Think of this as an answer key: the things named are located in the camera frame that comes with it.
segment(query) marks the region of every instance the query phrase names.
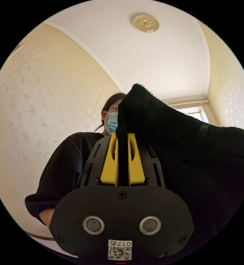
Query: white ceiling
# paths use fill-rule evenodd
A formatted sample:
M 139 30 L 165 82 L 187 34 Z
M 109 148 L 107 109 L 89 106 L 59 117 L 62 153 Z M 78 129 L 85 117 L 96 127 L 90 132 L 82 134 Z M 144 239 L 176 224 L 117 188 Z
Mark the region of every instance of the white ceiling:
M 132 18 L 139 14 L 155 17 L 159 30 L 135 29 Z M 204 33 L 194 17 L 177 8 L 151 0 L 93 0 L 45 23 L 81 45 L 123 92 L 141 83 L 162 100 L 207 94 L 210 58 Z

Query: blue surgical mask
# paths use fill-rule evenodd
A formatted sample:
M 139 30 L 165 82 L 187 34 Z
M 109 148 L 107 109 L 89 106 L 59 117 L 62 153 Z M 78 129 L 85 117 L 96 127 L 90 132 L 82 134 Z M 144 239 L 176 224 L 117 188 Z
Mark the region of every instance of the blue surgical mask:
M 109 133 L 109 135 L 111 135 L 112 133 L 116 132 L 116 128 L 117 128 L 117 115 L 115 112 L 111 112 L 108 113 L 109 114 L 109 119 L 107 124 L 105 124 L 105 128 L 107 130 L 107 132 Z

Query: patterned wallpaper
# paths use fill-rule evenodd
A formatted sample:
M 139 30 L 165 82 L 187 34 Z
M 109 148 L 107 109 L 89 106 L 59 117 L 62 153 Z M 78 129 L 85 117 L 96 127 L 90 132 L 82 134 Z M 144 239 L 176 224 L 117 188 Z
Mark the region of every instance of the patterned wallpaper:
M 244 129 L 244 69 L 225 42 L 205 24 L 199 23 L 211 59 L 209 103 L 220 126 Z
M 94 131 L 106 99 L 119 91 L 76 42 L 41 24 L 0 71 L 0 198 L 27 232 L 51 236 L 30 216 L 24 198 L 36 192 L 56 147 L 78 131 Z

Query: sticker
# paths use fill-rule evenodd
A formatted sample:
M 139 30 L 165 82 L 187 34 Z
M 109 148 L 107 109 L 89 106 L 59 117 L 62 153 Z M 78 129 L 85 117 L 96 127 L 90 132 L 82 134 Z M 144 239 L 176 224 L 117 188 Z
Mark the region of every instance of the sticker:
M 132 241 L 108 240 L 109 260 L 132 260 Z

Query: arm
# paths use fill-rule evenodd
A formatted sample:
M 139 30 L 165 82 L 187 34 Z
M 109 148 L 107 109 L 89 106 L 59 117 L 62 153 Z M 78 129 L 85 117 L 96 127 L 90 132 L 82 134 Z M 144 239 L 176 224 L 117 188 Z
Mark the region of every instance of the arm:
M 80 148 L 69 137 L 54 151 L 39 181 L 35 194 L 25 198 L 28 212 L 49 226 L 58 202 L 73 190 L 73 182 L 82 171 Z

